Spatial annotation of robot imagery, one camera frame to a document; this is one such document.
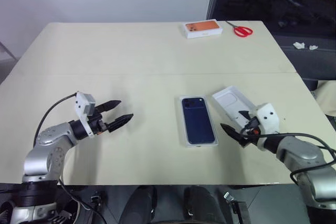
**black smartphone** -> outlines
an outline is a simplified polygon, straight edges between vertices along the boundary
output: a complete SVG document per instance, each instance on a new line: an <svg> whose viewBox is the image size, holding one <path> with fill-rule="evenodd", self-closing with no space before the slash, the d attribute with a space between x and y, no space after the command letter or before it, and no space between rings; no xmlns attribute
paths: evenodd
<svg viewBox="0 0 336 224"><path fill-rule="evenodd" d="M204 98L183 98L182 109L188 142L196 145L215 143L216 138Z"/></svg>

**crumpled paper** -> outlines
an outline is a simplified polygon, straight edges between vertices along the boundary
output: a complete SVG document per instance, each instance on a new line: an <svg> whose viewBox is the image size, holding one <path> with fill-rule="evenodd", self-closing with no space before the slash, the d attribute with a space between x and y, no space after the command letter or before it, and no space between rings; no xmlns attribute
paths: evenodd
<svg viewBox="0 0 336 224"><path fill-rule="evenodd" d="M304 48L304 43L298 43L298 42L295 42L293 44L293 46L295 46L296 49L303 49Z"/></svg>
<svg viewBox="0 0 336 224"><path fill-rule="evenodd" d="M318 49L319 47L318 46L315 46L315 45L310 45L309 46L309 50L315 50L315 49Z"/></svg>

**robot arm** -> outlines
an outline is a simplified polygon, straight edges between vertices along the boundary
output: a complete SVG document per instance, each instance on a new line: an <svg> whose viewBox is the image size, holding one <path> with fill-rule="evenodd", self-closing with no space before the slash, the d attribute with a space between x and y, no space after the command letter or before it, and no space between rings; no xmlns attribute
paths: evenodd
<svg viewBox="0 0 336 224"><path fill-rule="evenodd" d="M58 124L42 131L24 164L23 183L15 198L11 223L19 224L56 218L55 193L64 168L67 152L81 139L104 131L112 132L125 125L133 114L123 115L112 123L102 121L102 112L115 108L121 101L108 101L95 107L89 94L77 92L76 113L79 120Z"/></svg>
<svg viewBox="0 0 336 224"><path fill-rule="evenodd" d="M295 174L311 220L311 215L316 215L317 212L322 212L325 218L326 210L329 210L335 220L336 171L330 165L326 165L321 149L294 137L305 134L279 134L279 119L269 103L260 105L253 111L240 113L249 120L240 133L227 124L221 124L224 131L242 147L252 143L262 151L269 150L276 154L276 157Z"/></svg>

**table surface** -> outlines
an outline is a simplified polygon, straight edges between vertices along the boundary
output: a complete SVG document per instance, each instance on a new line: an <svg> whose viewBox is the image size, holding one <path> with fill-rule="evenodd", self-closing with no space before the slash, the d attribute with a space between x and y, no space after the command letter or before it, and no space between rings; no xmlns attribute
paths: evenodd
<svg viewBox="0 0 336 224"><path fill-rule="evenodd" d="M223 33L187 40L180 23L49 24L0 85L1 183L20 183L36 127L57 100L80 90L97 104L122 103L105 121L134 113L124 127L85 139L66 156L66 184L290 183L270 152L241 148L220 128L233 124L211 95L235 85L252 103L271 102L282 132L336 133L262 22L248 38ZM178 97L206 95L219 145L187 148ZM76 119L74 101L57 106L43 129Z"/></svg>

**scissors handle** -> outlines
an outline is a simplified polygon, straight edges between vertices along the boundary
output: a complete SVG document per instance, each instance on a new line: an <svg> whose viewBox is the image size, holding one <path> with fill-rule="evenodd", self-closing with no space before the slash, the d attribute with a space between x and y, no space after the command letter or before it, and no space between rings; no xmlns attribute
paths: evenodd
<svg viewBox="0 0 336 224"><path fill-rule="evenodd" d="M253 33L253 30L248 28L248 27L237 26L237 27L234 28L234 32L237 36L245 38L245 37L251 35Z"/></svg>

